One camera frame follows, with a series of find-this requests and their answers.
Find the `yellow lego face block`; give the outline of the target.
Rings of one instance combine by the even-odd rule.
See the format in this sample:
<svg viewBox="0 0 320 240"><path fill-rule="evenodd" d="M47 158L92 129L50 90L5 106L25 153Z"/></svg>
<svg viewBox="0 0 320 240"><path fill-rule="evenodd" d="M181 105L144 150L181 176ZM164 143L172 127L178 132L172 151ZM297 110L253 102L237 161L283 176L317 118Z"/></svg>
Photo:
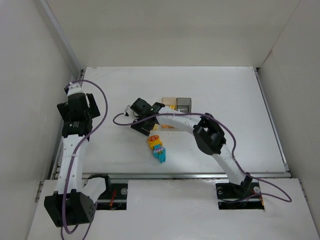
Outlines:
<svg viewBox="0 0 320 240"><path fill-rule="evenodd" d="M153 131L157 131L158 129L159 129L159 125L158 125L158 124L155 124L152 130L153 130Z"/></svg>

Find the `yellow lego block bottom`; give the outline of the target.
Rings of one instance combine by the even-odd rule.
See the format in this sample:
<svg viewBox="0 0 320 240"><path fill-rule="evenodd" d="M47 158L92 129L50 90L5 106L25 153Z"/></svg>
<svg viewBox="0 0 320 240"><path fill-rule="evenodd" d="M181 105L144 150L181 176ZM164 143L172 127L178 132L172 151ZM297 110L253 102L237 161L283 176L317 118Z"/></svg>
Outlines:
<svg viewBox="0 0 320 240"><path fill-rule="evenodd" d="M156 157L161 164L166 162L166 153L165 152L158 152Z"/></svg>

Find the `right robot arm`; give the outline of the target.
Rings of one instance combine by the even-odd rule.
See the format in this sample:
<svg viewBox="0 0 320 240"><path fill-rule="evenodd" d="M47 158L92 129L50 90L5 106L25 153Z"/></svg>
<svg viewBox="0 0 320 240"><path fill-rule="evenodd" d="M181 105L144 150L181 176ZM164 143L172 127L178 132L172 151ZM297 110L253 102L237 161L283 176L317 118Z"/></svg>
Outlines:
<svg viewBox="0 0 320 240"><path fill-rule="evenodd" d="M199 150L212 156L224 170L235 190L241 193L248 190L252 178L236 163L227 146L225 132L211 114L182 113L163 103L156 102L150 105L138 98L132 105L127 106L125 116L133 119L130 126L132 129L147 137L156 124L171 126L191 134Z"/></svg>

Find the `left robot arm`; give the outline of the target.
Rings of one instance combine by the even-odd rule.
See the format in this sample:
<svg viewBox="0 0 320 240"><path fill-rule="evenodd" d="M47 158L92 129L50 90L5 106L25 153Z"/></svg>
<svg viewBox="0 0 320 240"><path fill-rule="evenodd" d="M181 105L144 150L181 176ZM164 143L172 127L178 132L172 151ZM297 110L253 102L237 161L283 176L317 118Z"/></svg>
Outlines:
<svg viewBox="0 0 320 240"><path fill-rule="evenodd" d="M111 187L107 174L92 175L83 184L85 151L94 132L93 119L100 111L91 93L73 93L57 108L64 121L63 153L60 172L52 195L44 199L44 207L57 228L90 224L96 202Z"/></svg>

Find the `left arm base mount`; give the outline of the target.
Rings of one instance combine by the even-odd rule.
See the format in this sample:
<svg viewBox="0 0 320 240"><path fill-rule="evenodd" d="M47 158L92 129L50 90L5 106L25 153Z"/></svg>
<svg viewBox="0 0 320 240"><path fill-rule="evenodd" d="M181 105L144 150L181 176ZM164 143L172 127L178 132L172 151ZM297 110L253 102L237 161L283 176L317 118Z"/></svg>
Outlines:
<svg viewBox="0 0 320 240"><path fill-rule="evenodd" d="M111 185L97 200L98 211L125 211L127 209L128 180L111 179Z"/></svg>

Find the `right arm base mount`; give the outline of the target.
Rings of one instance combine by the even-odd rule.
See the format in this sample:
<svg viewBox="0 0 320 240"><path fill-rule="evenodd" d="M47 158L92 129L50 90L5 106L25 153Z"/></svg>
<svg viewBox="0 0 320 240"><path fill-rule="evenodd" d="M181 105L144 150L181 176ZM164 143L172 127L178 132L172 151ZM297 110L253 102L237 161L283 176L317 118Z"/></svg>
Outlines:
<svg viewBox="0 0 320 240"><path fill-rule="evenodd" d="M241 188L229 182L216 182L216 195L219 210L264 210L263 198L260 195L249 196L260 193L260 185L253 181L247 189Z"/></svg>

